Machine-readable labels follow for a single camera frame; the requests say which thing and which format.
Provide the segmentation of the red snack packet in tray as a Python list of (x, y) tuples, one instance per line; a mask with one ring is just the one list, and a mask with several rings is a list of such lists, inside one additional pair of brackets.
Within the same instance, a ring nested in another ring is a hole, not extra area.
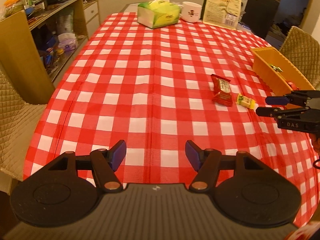
[(299, 90), (299, 88), (291, 81), (287, 81), (287, 84), (290, 86), (292, 90)]

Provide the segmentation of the orange plastic tray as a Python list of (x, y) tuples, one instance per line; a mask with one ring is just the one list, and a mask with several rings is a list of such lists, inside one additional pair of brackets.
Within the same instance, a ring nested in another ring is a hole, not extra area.
[[(307, 78), (283, 54), (273, 47), (252, 48), (253, 71), (266, 83), (277, 96), (292, 91), (287, 81), (293, 82), (300, 90), (313, 90)], [(270, 65), (280, 67), (278, 73)]]

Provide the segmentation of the quilted beige chair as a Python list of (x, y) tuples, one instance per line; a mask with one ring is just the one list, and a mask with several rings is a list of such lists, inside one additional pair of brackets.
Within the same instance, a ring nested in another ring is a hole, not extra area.
[(46, 105), (25, 102), (1, 73), (1, 171), (23, 180), (23, 165)]
[(292, 26), (279, 50), (319, 90), (319, 42), (297, 26)]

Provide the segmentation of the yellow wrapped candy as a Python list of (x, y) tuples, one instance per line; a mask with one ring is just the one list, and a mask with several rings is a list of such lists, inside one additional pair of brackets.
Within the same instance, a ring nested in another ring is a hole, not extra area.
[(255, 100), (248, 98), (242, 94), (238, 94), (236, 98), (236, 103), (240, 106), (246, 107), (247, 109), (254, 109)]

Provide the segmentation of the green tissue box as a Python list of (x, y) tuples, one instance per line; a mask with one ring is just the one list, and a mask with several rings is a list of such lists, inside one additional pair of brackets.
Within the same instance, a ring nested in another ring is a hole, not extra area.
[(150, 29), (176, 24), (180, 18), (181, 7), (170, 0), (153, 0), (139, 3), (137, 22)]

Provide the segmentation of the cardboard box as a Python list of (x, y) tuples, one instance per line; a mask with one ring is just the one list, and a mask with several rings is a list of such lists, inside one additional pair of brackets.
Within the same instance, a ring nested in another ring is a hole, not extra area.
[(1, 66), (24, 101), (49, 102), (55, 87), (40, 59), (24, 11), (1, 21)]

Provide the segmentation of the white ceramic mug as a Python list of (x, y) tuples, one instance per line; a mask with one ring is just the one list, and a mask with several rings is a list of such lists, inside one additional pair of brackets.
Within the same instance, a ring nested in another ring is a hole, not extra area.
[(194, 2), (182, 2), (180, 18), (185, 22), (196, 23), (200, 20), (202, 5)]

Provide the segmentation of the green dark snack packet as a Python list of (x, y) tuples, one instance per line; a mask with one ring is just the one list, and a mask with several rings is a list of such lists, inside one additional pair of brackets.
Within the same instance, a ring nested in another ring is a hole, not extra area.
[(274, 65), (271, 64), (270, 67), (271, 67), (273, 70), (275, 70), (276, 72), (278, 72), (278, 73), (283, 72), (283, 70), (282, 70), (280, 67), (278, 67), (278, 66), (274, 66)]

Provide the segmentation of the sunflower seed bag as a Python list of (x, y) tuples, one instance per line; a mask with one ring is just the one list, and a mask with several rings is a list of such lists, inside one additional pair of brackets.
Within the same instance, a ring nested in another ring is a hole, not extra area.
[(235, 30), (241, 12), (241, 0), (205, 0), (202, 21), (205, 24)]

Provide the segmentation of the wooden shelf unit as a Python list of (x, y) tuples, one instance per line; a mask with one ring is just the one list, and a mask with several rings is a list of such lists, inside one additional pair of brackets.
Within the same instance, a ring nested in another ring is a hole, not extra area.
[(73, 33), (77, 39), (75, 49), (65, 51), (51, 62), (51, 66), (46, 67), (49, 78), (57, 85), (81, 48), (99, 27), (99, 2), (61, 0), (54, 5), (48, 5), (44, 0), (44, 5), (44, 11), (33, 17), (29, 23), (36, 45), (40, 45), (40, 30), (51, 31), (55, 37), (63, 33)]

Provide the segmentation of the large red snack packet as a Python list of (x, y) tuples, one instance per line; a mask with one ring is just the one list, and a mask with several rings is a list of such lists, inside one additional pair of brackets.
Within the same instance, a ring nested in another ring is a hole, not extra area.
[(212, 74), (210, 77), (213, 82), (213, 101), (226, 107), (232, 107), (230, 80), (216, 74)]

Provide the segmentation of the red white checkered tablecloth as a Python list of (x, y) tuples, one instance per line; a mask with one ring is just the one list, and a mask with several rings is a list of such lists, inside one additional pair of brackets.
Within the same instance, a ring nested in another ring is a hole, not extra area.
[(305, 225), (319, 201), (317, 154), (304, 133), (271, 118), (213, 102), (211, 75), (262, 106), (270, 88), (253, 72), (252, 48), (266, 41), (245, 31), (184, 21), (160, 29), (134, 13), (112, 14), (80, 51), (53, 93), (24, 162), (27, 178), (66, 151), (87, 155), (125, 140), (117, 176), (124, 183), (190, 184), (187, 140), (224, 154), (247, 151), (296, 185)]

